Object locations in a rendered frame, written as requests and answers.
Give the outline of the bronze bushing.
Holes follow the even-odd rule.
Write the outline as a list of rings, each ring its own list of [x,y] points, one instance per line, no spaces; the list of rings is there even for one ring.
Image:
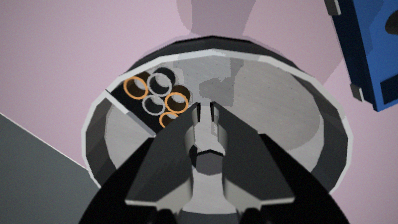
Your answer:
[[[182,112],[183,113],[183,112]],[[167,114],[172,114],[175,115],[176,117],[178,117],[180,114],[182,113],[173,113],[171,111],[169,111],[167,108],[165,109],[165,111],[161,114],[159,121],[162,127],[166,127],[169,123],[171,123],[174,119],[171,119],[167,116]]]
[[[171,95],[180,95],[185,99],[185,102],[178,103],[175,102]],[[173,113],[182,113],[188,108],[190,100],[190,92],[189,90],[182,85],[173,86],[171,92],[165,98],[165,106],[167,109]]]
[[[137,75],[134,75],[134,76],[126,79],[124,81],[124,84],[123,84],[125,92],[130,97],[132,97],[134,99],[143,99],[143,98],[145,98],[148,95],[148,93],[150,92],[148,87],[147,87],[147,79],[148,79],[149,76],[150,76],[149,73],[143,71],[143,72],[141,72],[141,73],[139,73]],[[142,90],[142,89],[140,89],[140,88],[138,88],[136,86],[136,84],[134,82],[134,79],[137,79],[137,80],[141,81],[144,84],[146,92],[145,92],[145,90]]]

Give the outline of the steel bushing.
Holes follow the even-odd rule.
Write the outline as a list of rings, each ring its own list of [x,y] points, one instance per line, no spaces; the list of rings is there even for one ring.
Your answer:
[[[151,100],[151,97],[155,97],[155,98],[159,99],[163,105],[155,104]],[[156,96],[156,95],[152,94],[151,92],[149,92],[148,95],[142,101],[144,110],[151,115],[156,115],[156,116],[161,115],[166,109],[165,98],[166,98],[166,96],[159,97],[159,96]]]
[[[389,34],[398,35],[398,10],[395,11],[386,21],[385,31]]]
[[[160,86],[157,83],[156,78],[155,78],[155,76],[157,76],[157,75],[166,78],[169,82],[169,87]],[[158,68],[155,72],[153,72],[148,77],[147,87],[152,94],[159,96],[159,97],[164,97],[164,96],[167,96],[171,92],[175,82],[176,82],[176,77],[175,77],[174,73],[168,68],[161,67],[161,68]]]

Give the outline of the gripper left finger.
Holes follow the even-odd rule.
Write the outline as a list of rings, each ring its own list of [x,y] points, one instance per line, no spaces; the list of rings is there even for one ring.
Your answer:
[[[170,209],[181,224],[193,196],[189,150],[195,143],[201,103],[195,102],[137,150],[107,179],[78,224],[156,224]]]

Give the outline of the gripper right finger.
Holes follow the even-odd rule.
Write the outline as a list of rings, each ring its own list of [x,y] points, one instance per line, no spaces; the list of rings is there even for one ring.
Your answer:
[[[267,134],[215,101],[210,110],[225,150],[223,194],[238,223],[254,207],[263,224],[350,224],[323,185]]]

